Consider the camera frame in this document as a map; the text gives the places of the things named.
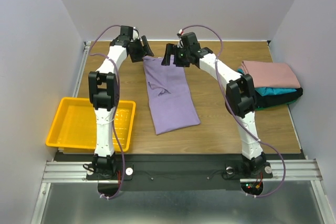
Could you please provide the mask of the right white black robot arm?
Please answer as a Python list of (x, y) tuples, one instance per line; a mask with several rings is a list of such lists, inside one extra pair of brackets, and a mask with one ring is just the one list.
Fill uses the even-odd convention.
[(177, 44), (166, 45), (161, 65), (177, 67), (195, 65), (217, 80), (228, 112), (238, 124), (242, 142), (244, 175), (253, 177), (263, 171), (266, 156), (260, 146), (255, 123), (256, 92), (251, 75), (233, 70), (207, 47), (201, 47), (194, 32), (179, 30)]

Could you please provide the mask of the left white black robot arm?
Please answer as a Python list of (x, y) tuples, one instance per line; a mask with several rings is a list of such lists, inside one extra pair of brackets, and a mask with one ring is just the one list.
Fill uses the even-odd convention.
[(122, 63), (131, 58), (132, 62), (140, 62), (145, 56), (153, 56), (145, 36), (132, 26), (112, 25), (119, 27), (119, 35), (110, 43), (107, 55), (96, 53), (104, 57), (101, 66), (88, 74), (89, 100), (96, 116), (96, 147), (93, 161), (87, 166), (92, 175), (110, 179), (121, 173), (122, 165), (116, 162), (113, 138), (115, 135), (114, 118), (120, 99), (119, 69)]

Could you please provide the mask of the purple t shirt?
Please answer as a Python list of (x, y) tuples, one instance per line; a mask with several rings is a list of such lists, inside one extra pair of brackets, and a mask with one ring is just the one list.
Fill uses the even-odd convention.
[(162, 58), (146, 56), (143, 68), (149, 108), (157, 135), (199, 125), (185, 71), (173, 64), (161, 65)]

